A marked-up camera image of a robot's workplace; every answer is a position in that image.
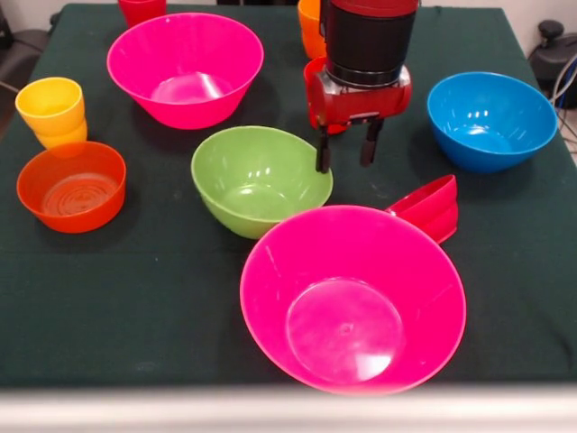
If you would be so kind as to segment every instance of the orange bowl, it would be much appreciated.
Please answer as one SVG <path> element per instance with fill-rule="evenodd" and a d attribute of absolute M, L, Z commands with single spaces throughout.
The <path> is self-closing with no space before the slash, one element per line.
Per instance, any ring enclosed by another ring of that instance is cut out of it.
<path fill-rule="evenodd" d="M 319 30 L 320 0 L 299 0 L 297 10 L 302 42 L 307 56 L 310 59 L 326 56 L 325 39 Z"/>
<path fill-rule="evenodd" d="M 110 220 L 124 204 L 126 165 L 112 147 L 96 142 L 61 144 L 22 169 L 18 198 L 49 228 L 84 233 Z"/>

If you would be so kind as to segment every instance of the white wall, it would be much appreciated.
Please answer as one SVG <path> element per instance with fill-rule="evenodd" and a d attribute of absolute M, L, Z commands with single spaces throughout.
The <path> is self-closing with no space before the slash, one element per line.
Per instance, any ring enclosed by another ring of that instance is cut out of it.
<path fill-rule="evenodd" d="M 69 0 L 0 0 L 13 31 L 48 29 L 50 15 Z M 77 0 L 78 3 L 115 3 L 115 0 Z M 215 0 L 169 0 L 174 4 L 213 5 Z M 562 21 L 568 32 L 577 32 L 577 0 L 423 0 L 423 5 L 502 7 L 525 52 L 538 43 L 540 21 Z"/>
<path fill-rule="evenodd" d="M 527 54 L 539 43 L 543 20 L 561 21 L 567 32 L 577 32 L 577 0 L 423 0 L 423 5 L 502 7 Z"/>

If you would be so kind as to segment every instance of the yellow cup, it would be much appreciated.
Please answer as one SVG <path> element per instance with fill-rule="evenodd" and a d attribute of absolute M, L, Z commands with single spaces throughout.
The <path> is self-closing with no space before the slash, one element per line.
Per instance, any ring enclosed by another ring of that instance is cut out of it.
<path fill-rule="evenodd" d="M 49 77 L 33 81 L 18 93 L 16 109 L 47 149 L 87 139 L 82 88 L 72 79 Z"/>

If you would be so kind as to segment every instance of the green bowl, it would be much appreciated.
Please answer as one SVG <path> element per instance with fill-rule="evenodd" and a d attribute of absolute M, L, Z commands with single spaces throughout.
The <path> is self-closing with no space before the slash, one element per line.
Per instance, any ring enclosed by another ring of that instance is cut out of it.
<path fill-rule="evenodd" d="M 192 180 L 218 221 L 259 239 L 280 221 L 328 200 L 333 173 L 317 172 L 315 162 L 315 148 L 293 134 L 238 126 L 198 146 Z"/>

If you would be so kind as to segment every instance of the green cloth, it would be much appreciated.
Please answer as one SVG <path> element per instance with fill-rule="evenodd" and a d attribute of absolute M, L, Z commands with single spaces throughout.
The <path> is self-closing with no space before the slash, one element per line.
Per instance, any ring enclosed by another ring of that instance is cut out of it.
<path fill-rule="evenodd" d="M 125 29 L 117 6 L 64 8 L 32 78 L 59 75 L 80 83 L 90 138 L 126 159 L 127 198 L 120 215 L 93 233 L 63 235 L 43 226 L 15 191 L 20 169 L 41 146 L 20 117 L 13 120 L 0 156 L 4 387 L 293 382 L 243 323 L 239 277 L 253 242 L 208 214 L 189 165 L 204 138 L 238 124 L 276 126 L 316 142 L 297 11 L 169 9 L 249 25 L 266 52 L 261 74 L 228 121 L 199 132 L 169 129 L 108 77 L 106 53 Z M 365 128 L 332 140 L 330 203 L 385 208 L 455 172 L 460 224 L 444 249 L 463 278 L 468 323 L 456 356 L 434 382 L 575 378 L 577 172 L 562 139 L 512 170 L 481 176 L 457 170 L 427 124 L 429 89 L 456 72 L 491 70 L 536 84 L 505 15 L 419 10 L 408 67 L 412 102 L 385 123 L 374 165 L 359 165 Z"/>

